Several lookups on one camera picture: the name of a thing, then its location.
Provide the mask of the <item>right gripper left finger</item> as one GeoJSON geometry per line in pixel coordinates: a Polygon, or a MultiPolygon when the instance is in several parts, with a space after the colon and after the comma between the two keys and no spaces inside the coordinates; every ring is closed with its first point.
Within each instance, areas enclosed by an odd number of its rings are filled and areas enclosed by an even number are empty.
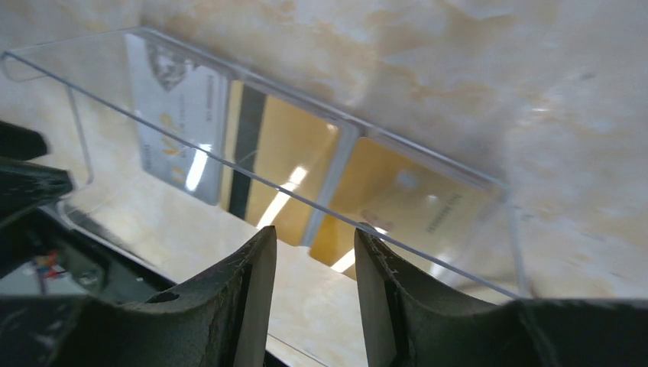
{"type": "Polygon", "coordinates": [[[3,366],[262,366],[277,263],[266,226],[143,302],[92,295],[1,299],[3,366]]]}

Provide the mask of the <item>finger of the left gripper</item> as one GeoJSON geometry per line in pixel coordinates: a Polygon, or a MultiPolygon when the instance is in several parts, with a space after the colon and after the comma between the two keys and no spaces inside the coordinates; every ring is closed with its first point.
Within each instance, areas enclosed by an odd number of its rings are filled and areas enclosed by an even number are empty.
{"type": "Polygon", "coordinates": [[[1,122],[1,227],[73,191],[68,171],[32,162],[48,154],[42,134],[1,122]]]}

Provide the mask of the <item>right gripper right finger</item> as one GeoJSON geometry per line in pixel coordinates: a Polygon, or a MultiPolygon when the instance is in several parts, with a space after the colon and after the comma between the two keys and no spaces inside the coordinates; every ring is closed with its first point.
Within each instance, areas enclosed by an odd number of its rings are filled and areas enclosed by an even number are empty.
{"type": "Polygon", "coordinates": [[[516,299],[491,304],[355,233],[361,323],[371,366],[645,366],[644,299],[516,299]]]}

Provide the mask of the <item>yellow credit card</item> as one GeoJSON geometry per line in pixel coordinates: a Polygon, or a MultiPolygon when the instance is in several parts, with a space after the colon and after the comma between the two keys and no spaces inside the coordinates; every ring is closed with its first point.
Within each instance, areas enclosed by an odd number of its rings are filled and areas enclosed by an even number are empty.
{"type": "Polygon", "coordinates": [[[384,139],[341,145],[327,170],[303,245],[340,273],[355,270],[354,223],[385,236],[406,260],[450,284],[448,266],[467,268],[483,248],[476,239],[498,208],[501,187],[453,164],[384,139]]]}

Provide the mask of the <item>clear plastic card box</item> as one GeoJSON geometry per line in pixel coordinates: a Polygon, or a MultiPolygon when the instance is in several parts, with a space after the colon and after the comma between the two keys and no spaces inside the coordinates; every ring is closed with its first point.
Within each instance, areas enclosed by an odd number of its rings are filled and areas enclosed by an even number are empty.
{"type": "Polygon", "coordinates": [[[246,63],[142,27],[5,50],[1,71],[37,90],[26,126],[73,176],[53,214],[156,267],[213,227],[274,226],[351,277],[363,229],[472,296],[530,294],[505,183],[246,63]]]}

